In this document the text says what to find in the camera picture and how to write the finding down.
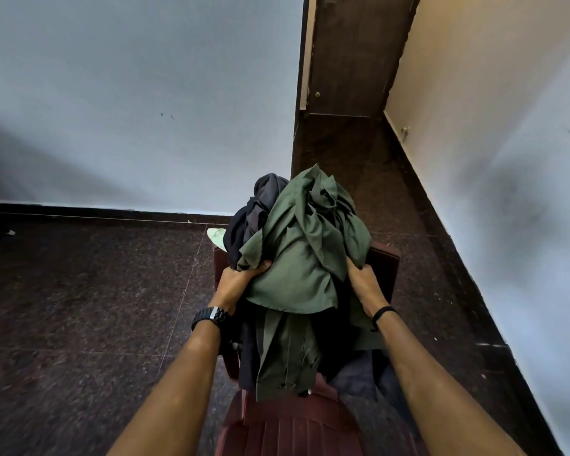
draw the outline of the dark tiled floor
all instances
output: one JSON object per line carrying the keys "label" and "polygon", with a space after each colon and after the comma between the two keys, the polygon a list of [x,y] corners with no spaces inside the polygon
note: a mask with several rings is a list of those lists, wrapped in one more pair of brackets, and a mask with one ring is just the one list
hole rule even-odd
{"label": "dark tiled floor", "polygon": [[[393,304],[413,332],[530,455],[543,454],[503,373],[506,347],[491,347],[502,339],[380,122],[309,117],[296,150],[298,168],[335,174],[374,238],[402,252]],[[0,240],[0,456],[105,453],[213,294],[206,226],[1,217],[17,235]],[[213,453],[234,391],[220,360],[198,454]],[[420,454],[383,400],[345,403],[369,454]]]}

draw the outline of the black wristwatch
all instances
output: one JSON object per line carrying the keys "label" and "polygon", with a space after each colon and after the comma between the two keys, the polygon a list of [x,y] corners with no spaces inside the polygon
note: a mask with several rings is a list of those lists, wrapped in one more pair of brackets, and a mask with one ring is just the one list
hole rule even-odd
{"label": "black wristwatch", "polygon": [[192,330],[198,322],[201,320],[211,320],[216,326],[224,333],[225,328],[228,327],[228,323],[230,322],[230,315],[223,309],[219,307],[206,307],[203,310],[197,312],[194,316],[194,320],[192,320]]}

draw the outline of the pile of clothes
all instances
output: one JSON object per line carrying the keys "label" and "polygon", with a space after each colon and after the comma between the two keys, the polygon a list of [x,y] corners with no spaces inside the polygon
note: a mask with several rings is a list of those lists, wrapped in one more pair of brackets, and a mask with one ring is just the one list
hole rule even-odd
{"label": "pile of clothes", "polygon": [[359,268],[371,236],[354,203],[318,165],[290,182],[267,174],[224,233],[228,263],[254,278],[233,318],[239,384],[259,401],[304,395],[316,374],[340,393],[376,400],[376,387],[413,423],[380,332],[348,281],[346,256]]}

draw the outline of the person's left hand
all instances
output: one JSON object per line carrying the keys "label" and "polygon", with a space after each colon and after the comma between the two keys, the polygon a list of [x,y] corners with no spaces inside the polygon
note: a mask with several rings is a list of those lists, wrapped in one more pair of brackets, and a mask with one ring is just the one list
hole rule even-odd
{"label": "person's left hand", "polygon": [[218,289],[208,307],[219,307],[232,315],[235,313],[236,302],[243,295],[247,284],[254,276],[263,274],[272,262],[264,261],[257,269],[242,270],[240,272],[231,268],[224,269],[219,279]]}

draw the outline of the dark brown door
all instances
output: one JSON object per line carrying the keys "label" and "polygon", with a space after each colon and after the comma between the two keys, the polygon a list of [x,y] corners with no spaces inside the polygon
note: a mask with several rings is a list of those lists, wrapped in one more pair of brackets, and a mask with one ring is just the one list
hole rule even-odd
{"label": "dark brown door", "polygon": [[308,112],[376,116],[414,0],[317,0]]}

